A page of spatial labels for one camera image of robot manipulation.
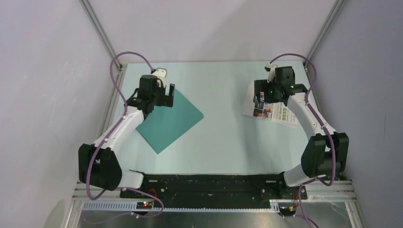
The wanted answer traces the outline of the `controller board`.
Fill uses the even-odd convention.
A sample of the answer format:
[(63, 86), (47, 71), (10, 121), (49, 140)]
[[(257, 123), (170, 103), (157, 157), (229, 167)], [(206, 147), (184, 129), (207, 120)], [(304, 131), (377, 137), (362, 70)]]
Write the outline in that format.
[(294, 206), (289, 206), (289, 207), (280, 206), (278, 213), (282, 218), (295, 217), (296, 211), (297, 211), (297, 207), (294, 207)]
[(154, 203), (152, 201), (138, 201), (136, 203), (136, 209), (141, 210), (141, 209), (152, 209), (154, 206)]

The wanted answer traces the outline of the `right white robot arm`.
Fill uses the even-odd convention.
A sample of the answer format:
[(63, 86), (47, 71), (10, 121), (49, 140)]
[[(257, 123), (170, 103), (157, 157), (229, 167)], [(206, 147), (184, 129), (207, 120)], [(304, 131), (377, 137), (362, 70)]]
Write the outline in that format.
[(254, 102), (282, 103), (302, 125), (308, 143), (298, 166), (282, 174), (283, 181), (276, 185), (276, 192), (282, 198), (289, 198), (295, 187), (313, 181), (331, 186), (337, 174), (346, 167), (349, 138), (339, 133), (309, 101), (309, 90), (304, 84), (297, 84), (291, 66), (277, 66), (268, 63), (265, 70), (267, 79), (254, 81)]

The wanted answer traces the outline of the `right controller board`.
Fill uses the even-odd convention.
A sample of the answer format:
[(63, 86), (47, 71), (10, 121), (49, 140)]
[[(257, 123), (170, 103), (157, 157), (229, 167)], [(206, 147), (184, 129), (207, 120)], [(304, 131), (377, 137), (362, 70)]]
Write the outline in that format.
[(294, 207), (294, 206), (289, 206), (289, 207), (280, 206), (278, 213), (282, 218), (295, 217), (296, 211), (297, 211), (297, 207)]

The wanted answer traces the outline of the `left aluminium frame post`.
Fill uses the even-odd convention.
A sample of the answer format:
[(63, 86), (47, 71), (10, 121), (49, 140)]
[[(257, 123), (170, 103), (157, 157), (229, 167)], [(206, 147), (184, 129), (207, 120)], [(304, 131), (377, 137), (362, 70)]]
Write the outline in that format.
[(104, 28), (101, 25), (101, 22), (96, 15), (95, 10), (93, 9), (89, 0), (79, 0), (84, 12), (86, 13), (90, 23), (92, 24), (96, 34), (98, 35), (101, 43), (103, 44), (104, 48), (106, 49), (107, 54), (113, 59), (116, 56), (116, 52), (110, 42)]

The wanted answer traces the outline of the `teal green folder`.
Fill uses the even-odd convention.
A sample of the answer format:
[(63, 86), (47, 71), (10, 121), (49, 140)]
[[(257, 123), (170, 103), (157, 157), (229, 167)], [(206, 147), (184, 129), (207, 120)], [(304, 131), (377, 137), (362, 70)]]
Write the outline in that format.
[(203, 113), (175, 89), (173, 107), (155, 107), (136, 129), (154, 152), (160, 154), (203, 118)]

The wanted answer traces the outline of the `printed paper file top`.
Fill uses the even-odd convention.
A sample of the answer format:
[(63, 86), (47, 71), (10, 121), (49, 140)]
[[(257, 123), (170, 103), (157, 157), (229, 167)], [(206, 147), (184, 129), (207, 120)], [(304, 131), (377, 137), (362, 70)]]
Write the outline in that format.
[(271, 120), (274, 123), (290, 128), (296, 128), (299, 124), (296, 116), (283, 103), (268, 104), (259, 103), (259, 109), (254, 108), (254, 83), (250, 83), (247, 88), (246, 97), (242, 105), (241, 113), (245, 116)]

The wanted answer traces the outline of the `right aluminium frame post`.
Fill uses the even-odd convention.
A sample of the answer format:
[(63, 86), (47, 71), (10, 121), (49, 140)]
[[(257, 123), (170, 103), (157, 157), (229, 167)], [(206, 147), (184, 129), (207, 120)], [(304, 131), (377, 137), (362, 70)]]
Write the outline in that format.
[(346, 3), (347, 3), (346, 0), (336, 0), (335, 3), (333, 4), (328, 16), (325, 19), (325, 22), (323, 23), (313, 45), (311, 46), (308, 52), (307, 58), (309, 60), (312, 60), (315, 57), (317, 51), (324, 42), (326, 36), (330, 32), (333, 24), (336, 22), (338, 16), (340, 15)]

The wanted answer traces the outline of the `left controller board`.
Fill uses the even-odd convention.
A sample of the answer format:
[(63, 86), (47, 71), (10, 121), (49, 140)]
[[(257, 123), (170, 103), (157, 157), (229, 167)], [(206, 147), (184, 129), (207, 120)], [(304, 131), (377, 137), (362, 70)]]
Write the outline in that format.
[(141, 209), (152, 209), (154, 206), (154, 203), (152, 201), (138, 201), (136, 203), (136, 209), (141, 210)]

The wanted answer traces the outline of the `aluminium frame post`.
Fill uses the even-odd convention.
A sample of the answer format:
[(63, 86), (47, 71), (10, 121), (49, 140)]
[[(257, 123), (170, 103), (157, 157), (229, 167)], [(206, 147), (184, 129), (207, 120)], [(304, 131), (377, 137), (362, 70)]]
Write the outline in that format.
[(113, 59), (116, 56), (116, 52), (110, 42), (104, 28), (101, 25), (101, 22), (96, 15), (95, 10), (93, 9), (89, 0), (79, 0), (84, 12), (86, 13), (90, 23), (92, 24), (96, 34), (98, 35), (101, 43), (103, 44), (104, 48), (106, 49), (107, 54)]
[(309, 60), (312, 60), (315, 57), (317, 51), (324, 42), (326, 36), (330, 32), (333, 24), (336, 22), (338, 16), (340, 15), (346, 3), (347, 3), (346, 0), (336, 0), (335, 3), (333, 4), (328, 16), (325, 19), (325, 22), (323, 23), (313, 45), (311, 46), (308, 52), (307, 58)]

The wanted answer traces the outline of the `light blue table mat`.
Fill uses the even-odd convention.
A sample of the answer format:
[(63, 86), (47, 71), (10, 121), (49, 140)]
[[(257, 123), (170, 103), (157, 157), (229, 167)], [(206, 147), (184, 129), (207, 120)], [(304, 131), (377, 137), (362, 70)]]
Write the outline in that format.
[(266, 62), (153, 63), (203, 113), (203, 119), (157, 154), (138, 131), (118, 150), (124, 170), (149, 174), (280, 173), (300, 163), (308, 138), (296, 128), (242, 114), (247, 88), (265, 79)]

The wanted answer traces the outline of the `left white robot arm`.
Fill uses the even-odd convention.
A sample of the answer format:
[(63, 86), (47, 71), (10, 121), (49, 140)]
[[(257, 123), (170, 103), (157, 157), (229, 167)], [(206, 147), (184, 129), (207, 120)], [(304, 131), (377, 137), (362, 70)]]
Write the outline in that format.
[(113, 191), (129, 187), (139, 198), (149, 194), (150, 185), (139, 171), (123, 170), (118, 153), (128, 136), (147, 118), (155, 106), (173, 106), (174, 84), (166, 84), (167, 71), (157, 68), (143, 75), (139, 87), (126, 100), (118, 120), (92, 144), (78, 149), (79, 180), (83, 183)]

